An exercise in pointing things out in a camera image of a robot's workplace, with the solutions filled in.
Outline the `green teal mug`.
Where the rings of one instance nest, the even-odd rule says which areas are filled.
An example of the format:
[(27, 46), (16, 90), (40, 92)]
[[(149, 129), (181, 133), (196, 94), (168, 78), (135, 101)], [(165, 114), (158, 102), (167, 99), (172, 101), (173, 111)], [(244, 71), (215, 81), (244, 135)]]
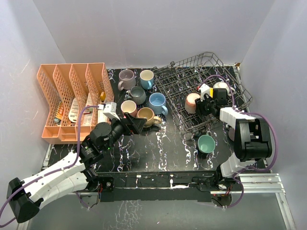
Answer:
[(209, 135), (202, 135), (198, 138), (197, 146), (201, 153), (211, 153), (215, 150), (215, 140)]

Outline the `white speckled ceramic mug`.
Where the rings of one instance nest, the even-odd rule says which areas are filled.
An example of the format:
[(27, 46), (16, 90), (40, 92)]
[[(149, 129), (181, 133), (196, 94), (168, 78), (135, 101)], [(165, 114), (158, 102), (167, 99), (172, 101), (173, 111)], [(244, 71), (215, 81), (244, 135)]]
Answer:
[(236, 91), (233, 87), (229, 87), (227, 85), (227, 83), (225, 82), (217, 82), (214, 86), (213, 86), (214, 89), (226, 89), (227, 90), (227, 93), (228, 93), (228, 96), (231, 96), (232, 94), (235, 94)]

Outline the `peach pink mug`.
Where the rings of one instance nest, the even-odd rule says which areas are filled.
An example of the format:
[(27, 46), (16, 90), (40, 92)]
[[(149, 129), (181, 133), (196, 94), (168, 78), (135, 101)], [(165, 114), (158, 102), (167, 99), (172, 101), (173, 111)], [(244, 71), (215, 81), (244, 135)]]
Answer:
[(185, 100), (185, 110), (189, 114), (196, 113), (196, 99), (199, 99), (200, 95), (197, 93), (190, 93)]

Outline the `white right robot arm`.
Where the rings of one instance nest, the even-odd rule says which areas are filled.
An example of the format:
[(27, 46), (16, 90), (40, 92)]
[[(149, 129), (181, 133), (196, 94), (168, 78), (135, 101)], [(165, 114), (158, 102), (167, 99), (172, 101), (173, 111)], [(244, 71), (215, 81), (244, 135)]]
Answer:
[(258, 160), (277, 156), (272, 150), (275, 132), (267, 119), (257, 113), (245, 113), (228, 103), (232, 96), (231, 88), (210, 88), (206, 84), (197, 88), (200, 93), (190, 93), (185, 98), (184, 109), (192, 115), (213, 115), (219, 121), (234, 129), (234, 152), (221, 165), (212, 177), (205, 180), (207, 185), (225, 190), (237, 182), (236, 178), (247, 169), (254, 170)]

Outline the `lavender textured mug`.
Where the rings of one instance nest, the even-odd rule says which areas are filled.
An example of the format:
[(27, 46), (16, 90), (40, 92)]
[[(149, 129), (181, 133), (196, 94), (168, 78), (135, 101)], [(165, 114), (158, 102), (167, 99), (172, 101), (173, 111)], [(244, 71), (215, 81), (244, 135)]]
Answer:
[(233, 128), (230, 128), (228, 131), (228, 137), (231, 141), (235, 140), (235, 130)]

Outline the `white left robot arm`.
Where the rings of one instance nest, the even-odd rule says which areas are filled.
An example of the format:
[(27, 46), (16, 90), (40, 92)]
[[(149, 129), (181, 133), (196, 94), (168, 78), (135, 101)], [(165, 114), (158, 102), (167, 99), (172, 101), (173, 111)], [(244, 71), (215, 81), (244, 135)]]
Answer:
[(123, 118), (112, 115), (110, 124), (98, 123), (62, 160), (31, 177), (12, 179), (5, 204), (12, 209), (14, 220), (24, 223), (44, 206), (69, 193), (96, 190), (99, 179), (91, 172), (91, 166), (100, 161), (121, 136), (139, 134), (145, 122), (144, 118), (135, 118), (129, 113), (124, 113)]

